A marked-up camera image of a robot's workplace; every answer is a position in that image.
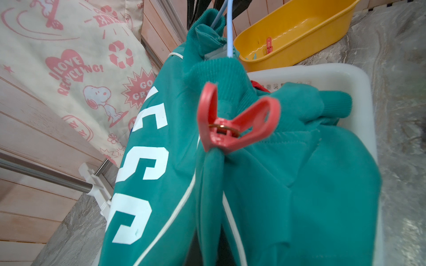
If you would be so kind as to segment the green jacket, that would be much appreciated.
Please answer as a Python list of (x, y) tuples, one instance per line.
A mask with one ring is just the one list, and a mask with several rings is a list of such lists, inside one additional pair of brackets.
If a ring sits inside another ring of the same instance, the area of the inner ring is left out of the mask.
[[(370, 266), (381, 176), (362, 141), (339, 127), (352, 98), (285, 83), (252, 86), (226, 55), (226, 21), (209, 9), (166, 60), (116, 177), (101, 266)], [(274, 132), (231, 153), (204, 150), (196, 121), (207, 84), (217, 117), (272, 98)]]

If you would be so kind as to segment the blue red white jacket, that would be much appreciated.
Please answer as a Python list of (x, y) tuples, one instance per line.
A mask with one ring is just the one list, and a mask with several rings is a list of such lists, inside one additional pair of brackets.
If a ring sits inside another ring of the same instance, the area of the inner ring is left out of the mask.
[(261, 84), (259, 84), (258, 82), (256, 82), (256, 81), (251, 81), (251, 84), (252, 84), (252, 86), (256, 89), (256, 90), (259, 90), (259, 91), (262, 91), (262, 92), (265, 92), (265, 93), (270, 93), (270, 91), (269, 90), (267, 90), (264, 86), (262, 86)]

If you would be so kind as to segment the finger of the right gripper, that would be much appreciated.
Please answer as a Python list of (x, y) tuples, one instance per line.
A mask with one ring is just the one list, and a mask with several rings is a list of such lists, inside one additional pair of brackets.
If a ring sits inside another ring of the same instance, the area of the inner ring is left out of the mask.
[(238, 17), (243, 11), (246, 11), (252, 0), (233, 0), (232, 16), (233, 19)]
[(187, 0), (187, 30), (208, 9), (211, 0)]

